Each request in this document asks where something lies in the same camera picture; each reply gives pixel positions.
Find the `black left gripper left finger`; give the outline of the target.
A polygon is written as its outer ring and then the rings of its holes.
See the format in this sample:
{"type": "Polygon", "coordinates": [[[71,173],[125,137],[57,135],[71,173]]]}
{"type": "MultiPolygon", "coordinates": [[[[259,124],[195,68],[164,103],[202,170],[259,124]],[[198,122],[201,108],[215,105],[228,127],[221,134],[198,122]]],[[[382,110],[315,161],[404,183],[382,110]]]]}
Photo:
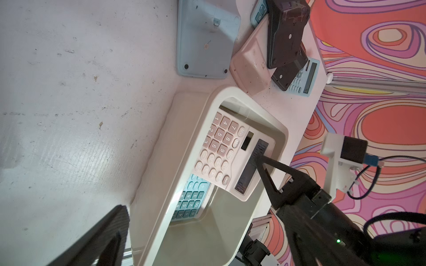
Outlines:
{"type": "Polygon", "coordinates": [[[117,205],[50,266],[120,266],[130,218],[126,206],[117,205]]]}

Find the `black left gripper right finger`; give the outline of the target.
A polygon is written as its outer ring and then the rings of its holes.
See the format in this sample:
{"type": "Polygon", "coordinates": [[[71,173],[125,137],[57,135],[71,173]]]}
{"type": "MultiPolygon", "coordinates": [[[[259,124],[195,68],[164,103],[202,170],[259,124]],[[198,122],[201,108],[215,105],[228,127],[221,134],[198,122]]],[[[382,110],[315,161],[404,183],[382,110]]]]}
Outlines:
{"type": "Polygon", "coordinates": [[[285,226],[296,266],[366,266],[367,263],[296,206],[284,206],[277,217],[285,226]]]}

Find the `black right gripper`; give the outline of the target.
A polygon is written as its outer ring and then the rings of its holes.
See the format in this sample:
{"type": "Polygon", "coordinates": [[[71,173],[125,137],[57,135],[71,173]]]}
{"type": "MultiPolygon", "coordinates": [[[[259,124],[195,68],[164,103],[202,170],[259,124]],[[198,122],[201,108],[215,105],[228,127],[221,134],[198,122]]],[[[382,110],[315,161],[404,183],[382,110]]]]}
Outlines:
{"type": "Polygon", "coordinates": [[[426,263],[426,216],[413,212],[392,212],[368,220],[363,228],[355,225],[334,204],[328,203],[328,194],[308,174],[291,168],[264,155],[255,160],[271,206],[279,210],[296,206],[310,219],[322,226],[367,263],[366,266],[423,266],[426,263]],[[279,187],[269,169],[283,173],[279,187]],[[368,228],[378,222],[395,220],[419,223],[421,227],[371,237],[368,228]]]}

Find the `cream plastic storage box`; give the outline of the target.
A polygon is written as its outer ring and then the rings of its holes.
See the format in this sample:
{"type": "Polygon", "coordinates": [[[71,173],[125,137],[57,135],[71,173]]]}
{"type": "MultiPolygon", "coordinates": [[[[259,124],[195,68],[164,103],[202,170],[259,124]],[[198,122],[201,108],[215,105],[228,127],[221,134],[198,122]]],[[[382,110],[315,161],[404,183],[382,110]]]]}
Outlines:
{"type": "Polygon", "coordinates": [[[130,206],[130,240],[136,266],[226,266],[240,247],[264,192],[261,180],[243,202],[215,186],[200,218],[171,222],[215,114],[221,109],[275,140],[281,157],[288,129],[241,89],[179,92],[130,206]]]}

